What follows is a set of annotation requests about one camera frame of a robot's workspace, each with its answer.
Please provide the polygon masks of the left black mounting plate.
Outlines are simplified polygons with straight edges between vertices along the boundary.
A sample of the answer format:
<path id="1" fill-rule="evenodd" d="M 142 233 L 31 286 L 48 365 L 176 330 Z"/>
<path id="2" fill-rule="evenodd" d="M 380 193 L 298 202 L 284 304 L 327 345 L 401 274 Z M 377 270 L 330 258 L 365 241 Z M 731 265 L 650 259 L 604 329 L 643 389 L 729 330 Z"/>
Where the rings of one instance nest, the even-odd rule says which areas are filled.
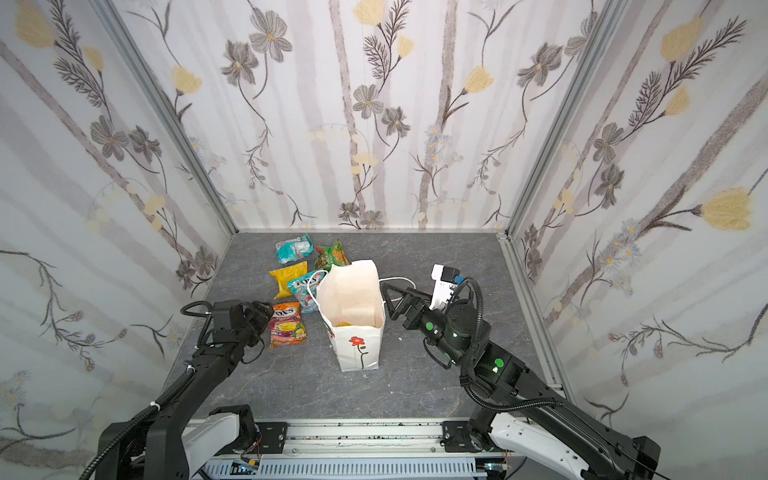
<path id="1" fill-rule="evenodd" d="M 215 408 L 209 416 L 234 414 L 238 421 L 238 435 L 224 445 L 218 455 L 224 454 L 282 454 L 289 424 L 283 421 L 255 419 L 247 404 Z"/>

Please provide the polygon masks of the left corner aluminium post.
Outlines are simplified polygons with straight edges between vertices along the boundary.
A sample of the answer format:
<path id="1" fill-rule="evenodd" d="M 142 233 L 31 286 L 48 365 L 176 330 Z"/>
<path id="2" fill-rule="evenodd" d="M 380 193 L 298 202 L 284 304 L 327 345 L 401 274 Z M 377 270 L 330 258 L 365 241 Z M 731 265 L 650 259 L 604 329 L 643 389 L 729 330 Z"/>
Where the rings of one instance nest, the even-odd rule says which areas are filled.
<path id="1" fill-rule="evenodd" d="M 219 197 L 209 175 L 204 170 L 202 161 L 195 153 L 192 144 L 173 109 L 171 100 L 166 97 L 156 75 L 142 56 L 135 41 L 130 35 L 129 30 L 120 17 L 116 6 L 112 1 L 90 0 L 89 4 L 110 37 L 112 43 L 115 45 L 118 53 L 127 63 L 144 98 L 160 120 L 173 145 L 180 153 L 185 166 L 202 190 L 220 224 L 229 236 L 237 234 L 239 229 L 222 199 Z"/>

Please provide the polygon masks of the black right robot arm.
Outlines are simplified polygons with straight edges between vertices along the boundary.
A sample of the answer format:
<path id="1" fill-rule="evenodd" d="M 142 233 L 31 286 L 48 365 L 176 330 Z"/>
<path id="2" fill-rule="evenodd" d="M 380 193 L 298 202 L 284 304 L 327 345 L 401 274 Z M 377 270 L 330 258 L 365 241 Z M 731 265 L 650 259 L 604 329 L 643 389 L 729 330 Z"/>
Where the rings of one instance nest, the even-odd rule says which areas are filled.
<path id="1" fill-rule="evenodd" d="M 568 479 L 660 478 L 656 442 L 591 417 L 491 340 L 475 279 L 465 278 L 437 310 L 425 292 L 390 282 L 380 291 L 390 319 L 437 348 L 434 360 L 443 369 L 458 368 L 460 387 L 477 406 L 467 423 L 474 450 L 519 453 Z"/>

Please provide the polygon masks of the yellow snack packet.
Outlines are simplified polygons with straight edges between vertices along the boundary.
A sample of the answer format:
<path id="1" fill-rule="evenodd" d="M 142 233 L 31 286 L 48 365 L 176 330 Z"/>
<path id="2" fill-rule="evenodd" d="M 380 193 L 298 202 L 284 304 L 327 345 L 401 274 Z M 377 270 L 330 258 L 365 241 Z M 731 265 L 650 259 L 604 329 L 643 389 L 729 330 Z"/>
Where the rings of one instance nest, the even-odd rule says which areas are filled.
<path id="1" fill-rule="evenodd" d="M 307 273 L 308 264 L 306 261 L 270 271 L 269 275 L 276 281 L 278 286 L 278 292 L 274 299 L 279 300 L 292 296 L 289 284 Z"/>

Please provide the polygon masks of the red green snack packet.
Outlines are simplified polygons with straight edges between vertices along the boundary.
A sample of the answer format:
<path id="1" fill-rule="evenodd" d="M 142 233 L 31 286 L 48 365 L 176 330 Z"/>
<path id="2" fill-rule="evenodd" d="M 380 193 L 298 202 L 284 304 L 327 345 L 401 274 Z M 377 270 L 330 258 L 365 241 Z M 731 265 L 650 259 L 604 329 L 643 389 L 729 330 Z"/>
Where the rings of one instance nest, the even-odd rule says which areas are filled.
<path id="1" fill-rule="evenodd" d="M 333 266 L 348 266 L 351 262 L 348 260 L 340 240 L 336 240 L 330 246 L 314 246 L 317 253 L 315 260 L 316 270 L 330 271 Z"/>

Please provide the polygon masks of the right corner aluminium post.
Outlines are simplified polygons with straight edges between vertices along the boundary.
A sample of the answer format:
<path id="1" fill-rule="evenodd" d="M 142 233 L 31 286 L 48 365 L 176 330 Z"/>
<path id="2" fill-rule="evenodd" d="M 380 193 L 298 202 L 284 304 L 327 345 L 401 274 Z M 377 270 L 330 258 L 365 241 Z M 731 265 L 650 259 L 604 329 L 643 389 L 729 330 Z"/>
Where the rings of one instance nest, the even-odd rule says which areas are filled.
<path id="1" fill-rule="evenodd" d="M 598 16 L 574 76 L 568 84 L 568 89 L 565 91 L 562 102 L 558 107 L 557 115 L 550 125 L 550 129 L 533 163 L 530 174 L 523 184 L 521 195 L 504 230 L 505 238 L 509 238 L 522 224 L 523 217 L 533 202 L 536 191 L 543 182 L 543 177 L 549 168 L 549 164 L 554 159 L 555 150 L 559 147 L 570 122 L 575 117 L 590 82 L 597 72 L 601 58 L 609 48 L 612 37 L 620 25 L 629 4 L 630 1 L 625 0 L 607 1 L 604 5 L 604 10 Z"/>

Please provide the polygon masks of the teal mini snack packet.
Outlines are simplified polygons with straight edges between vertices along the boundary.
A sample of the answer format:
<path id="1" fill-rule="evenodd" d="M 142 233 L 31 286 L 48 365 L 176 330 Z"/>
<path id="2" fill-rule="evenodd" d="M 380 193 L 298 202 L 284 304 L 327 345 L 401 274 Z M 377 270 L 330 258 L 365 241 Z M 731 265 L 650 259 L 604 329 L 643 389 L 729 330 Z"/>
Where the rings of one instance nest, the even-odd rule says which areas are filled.
<path id="1" fill-rule="evenodd" d="M 316 303 L 317 288 L 327 274 L 326 270 L 315 270 L 287 283 L 289 292 L 298 300 L 303 313 L 319 311 Z"/>

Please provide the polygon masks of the orange snack packet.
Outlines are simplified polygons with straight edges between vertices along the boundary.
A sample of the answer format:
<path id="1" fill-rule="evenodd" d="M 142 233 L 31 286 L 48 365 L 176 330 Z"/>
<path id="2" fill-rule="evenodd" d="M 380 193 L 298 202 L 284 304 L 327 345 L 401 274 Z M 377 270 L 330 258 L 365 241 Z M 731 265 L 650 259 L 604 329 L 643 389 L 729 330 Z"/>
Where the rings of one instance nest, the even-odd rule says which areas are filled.
<path id="1" fill-rule="evenodd" d="M 268 329 L 270 331 L 270 349 L 306 341 L 307 332 L 301 317 L 301 304 L 299 302 L 286 302 L 274 305 Z"/>

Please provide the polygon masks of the corner aluminium post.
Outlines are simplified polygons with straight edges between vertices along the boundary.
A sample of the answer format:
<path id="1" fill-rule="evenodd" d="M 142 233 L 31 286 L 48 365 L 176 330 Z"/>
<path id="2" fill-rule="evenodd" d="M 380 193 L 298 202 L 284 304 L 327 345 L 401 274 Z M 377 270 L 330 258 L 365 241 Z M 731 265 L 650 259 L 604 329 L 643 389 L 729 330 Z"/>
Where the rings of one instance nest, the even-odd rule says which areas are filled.
<path id="1" fill-rule="evenodd" d="M 173 145 L 180 153 L 185 166 L 202 190 L 220 224 L 229 236 L 237 234 L 239 229 L 222 199 L 219 197 L 209 175 L 204 170 L 202 161 L 195 153 L 192 144 L 173 109 L 171 100 L 166 97 L 156 75 L 142 56 L 135 41 L 130 35 L 129 30 L 120 17 L 116 6 L 112 1 L 90 0 L 89 4 L 110 37 L 112 43 L 115 45 L 118 53 L 127 63 L 144 98 L 160 120 Z"/>
<path id="2" fill-rule="evenodd" d="M 625 0 L 607 1 L 604 5 L 604 10 L 598 16 L 574 76 L 568 84 L 568 89 L 565 91 L 562 102 L 558 107 L 557 115 L 550 125 L 550 129 L 533 163 L 530 174 L 523 184 L 521 195 L 504 230 L 505 238 L 509 238 L 522 224 L 523 217 L 533 202 L 536 191 L 543 182 L 543 177 L 549 168 L 549 164 L 554 159 L 555 150 L 559 147 L 570 122 L 575 117 L 590 82 L 597 72 L 601 58 L 609 48 L 612 37 L 620 25 L 629 4 L 630 1 Z"/>

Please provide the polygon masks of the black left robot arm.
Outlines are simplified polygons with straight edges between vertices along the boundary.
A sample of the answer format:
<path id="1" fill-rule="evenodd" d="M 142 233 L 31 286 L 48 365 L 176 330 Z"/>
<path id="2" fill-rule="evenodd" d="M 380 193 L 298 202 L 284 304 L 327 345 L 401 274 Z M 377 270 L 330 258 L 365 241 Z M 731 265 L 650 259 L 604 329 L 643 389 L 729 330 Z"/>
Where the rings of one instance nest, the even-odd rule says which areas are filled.
<path id="1" fill-rule="evenodd" d="M 203 425 L 188 427 L 209 395 L 244 363 L 247 349 L 265 346 L 273 317 L 270 303 L 205 300 L 184 305 L 181 314 L 204 324 L 183 372 L 155 400 L 126 422 L 109 425 L 84 479 L 190 479 L 228 449 L 252 451 L 263 435 L 250 407 L 220 407 Z"/>

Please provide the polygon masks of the black mounting plate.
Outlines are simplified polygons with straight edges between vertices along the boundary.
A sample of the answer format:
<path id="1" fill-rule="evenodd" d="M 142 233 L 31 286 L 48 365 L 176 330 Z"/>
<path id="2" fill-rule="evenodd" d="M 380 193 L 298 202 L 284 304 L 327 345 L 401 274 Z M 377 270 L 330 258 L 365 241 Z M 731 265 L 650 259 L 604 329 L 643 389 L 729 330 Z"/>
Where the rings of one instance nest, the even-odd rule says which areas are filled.
<path id="1" fill-rule="evenodd" d="M 496 445 L 490 436 L 492 422 L 500 416 L 478 407 L 468 419 L 441 423 L 440 445 L 446 453 L 500 453 L 507 449 Z"/>
<path id="2" fill-rule="evenodd" d="M 218 455 L 224 454 L 282 454 L 289 424 L 283 421 L 255 419 L 247 404 L 215 408 L 209 416 L 234 414 L 238 421 L 238 435 L 224 445 Z"/>

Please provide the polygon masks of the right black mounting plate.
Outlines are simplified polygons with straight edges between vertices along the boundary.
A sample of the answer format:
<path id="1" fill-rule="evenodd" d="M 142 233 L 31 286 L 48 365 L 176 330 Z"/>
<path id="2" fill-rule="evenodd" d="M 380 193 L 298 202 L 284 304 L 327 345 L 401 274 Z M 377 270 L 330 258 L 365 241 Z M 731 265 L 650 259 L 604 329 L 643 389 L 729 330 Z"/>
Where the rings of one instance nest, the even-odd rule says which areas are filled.
<path id="1" fill-rule="evenodd" d="M 492 422 L 500 416 L 478 407 L 468 419 L 441 423 L 440 445 L 446 453 L 500 453 L 507 449 L 496 445 L 490 436 Z"/>

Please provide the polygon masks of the white paper bag red flower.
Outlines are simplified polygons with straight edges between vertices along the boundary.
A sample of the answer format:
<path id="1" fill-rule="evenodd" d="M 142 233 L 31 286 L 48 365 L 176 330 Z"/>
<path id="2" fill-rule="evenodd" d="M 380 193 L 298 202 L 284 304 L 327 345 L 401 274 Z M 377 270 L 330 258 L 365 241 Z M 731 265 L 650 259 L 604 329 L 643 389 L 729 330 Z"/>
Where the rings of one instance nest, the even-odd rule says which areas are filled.
<path id="1" fill-rule="evenodd" d="M 317 288 L 316 303 L 340 370 L 378 369 L 387 314 L 374 261 L 333 266 Z M 341 322 L 352 326 L 337 327 Z"/>

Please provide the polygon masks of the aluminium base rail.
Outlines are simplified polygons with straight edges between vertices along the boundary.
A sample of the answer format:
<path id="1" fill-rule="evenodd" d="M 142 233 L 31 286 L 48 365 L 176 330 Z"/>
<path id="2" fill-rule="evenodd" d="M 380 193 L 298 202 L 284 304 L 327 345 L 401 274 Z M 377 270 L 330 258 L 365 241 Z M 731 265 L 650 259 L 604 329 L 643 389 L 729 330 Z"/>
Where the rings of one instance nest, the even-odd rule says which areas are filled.
<path id="1" fill-rule="evenodd" d="M 293 419 L 289 424 L 283 454 L 307 457 L 311 454 L 341 456 L 354 453 L 422 456 L 429 452 L 446 453 L 440 445 L 443 418 L 390 419 Z M 507 449 L 500 452 L 529 456 L 539 462 L 565 465 L 581 461 L 583 456 L 533 421 L 500 414 L 491 424 L 492 441 Z"/>

